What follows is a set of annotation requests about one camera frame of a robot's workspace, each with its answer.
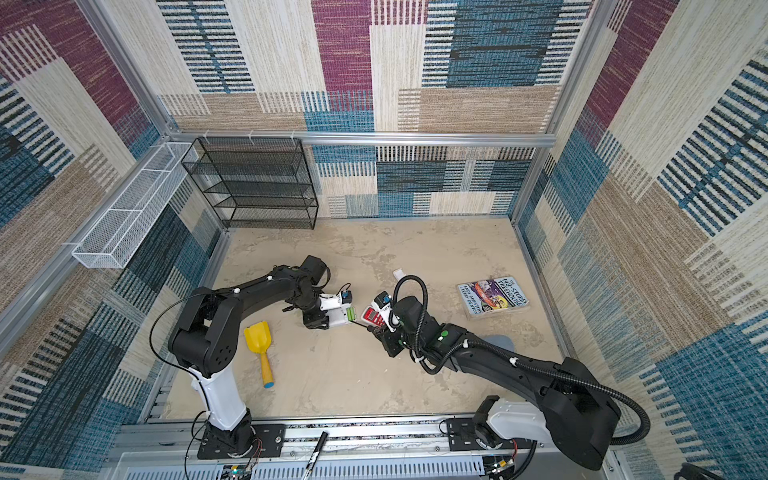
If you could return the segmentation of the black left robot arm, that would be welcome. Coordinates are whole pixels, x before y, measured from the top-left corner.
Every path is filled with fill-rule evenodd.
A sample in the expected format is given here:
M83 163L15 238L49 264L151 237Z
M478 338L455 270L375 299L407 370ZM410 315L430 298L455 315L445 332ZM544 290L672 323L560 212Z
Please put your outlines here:
M307 329L328 329L328 314L321 309L320 283L329 274L320 258L309 255L298 267L280 265L234 287L201 287L193 291L171 329L168 350L202 386L213 427L236 431L249 414L229 368L237 351L242 320L284 301L289 309L302 312Z

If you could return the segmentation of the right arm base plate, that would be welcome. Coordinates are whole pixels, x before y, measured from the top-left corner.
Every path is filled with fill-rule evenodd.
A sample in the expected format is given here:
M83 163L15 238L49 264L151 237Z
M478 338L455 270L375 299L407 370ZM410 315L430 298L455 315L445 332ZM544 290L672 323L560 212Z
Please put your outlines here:
M515 450L515 443L511 440L499 440L491 438L483 440L470 418L452 417L440 421L438 429L443 434L449 445L449 450L474 451L474 450Z

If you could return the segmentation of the black yellow screwdriver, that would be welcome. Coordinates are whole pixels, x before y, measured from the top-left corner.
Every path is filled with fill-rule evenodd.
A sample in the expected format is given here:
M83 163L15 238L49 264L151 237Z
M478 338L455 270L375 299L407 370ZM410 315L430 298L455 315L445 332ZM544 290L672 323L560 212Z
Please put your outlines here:
M354 324L356 326L362 327L362 328L364 328L366 331L368 331L370 333L374 333L376 331L376 329L378 328L375 325L364 324L364 323L357 322L357 321L351 321L350 323L352 323L352 324Z

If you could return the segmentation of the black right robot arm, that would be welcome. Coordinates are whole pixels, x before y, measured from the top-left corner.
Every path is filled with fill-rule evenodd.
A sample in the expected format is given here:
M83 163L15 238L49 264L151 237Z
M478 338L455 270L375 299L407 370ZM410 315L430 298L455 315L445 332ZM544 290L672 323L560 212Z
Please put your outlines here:
M370 332L390 357L408 351L432 376L444 369L475 375L520 396L543 416L546 435L574 463L598 470L608 449L638 443L650 432L645 409L600 384L580 361L543 361L494 345L452 323L438 323L421 298L380 292L372 308L382 317Z

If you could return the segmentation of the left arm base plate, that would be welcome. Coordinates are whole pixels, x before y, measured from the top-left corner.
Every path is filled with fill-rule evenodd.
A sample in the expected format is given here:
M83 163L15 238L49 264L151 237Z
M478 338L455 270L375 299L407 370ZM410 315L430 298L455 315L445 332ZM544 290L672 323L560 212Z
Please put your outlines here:
M196 457L199 460L276 458L281 455L285 424L251 424L232 431L207 423Z

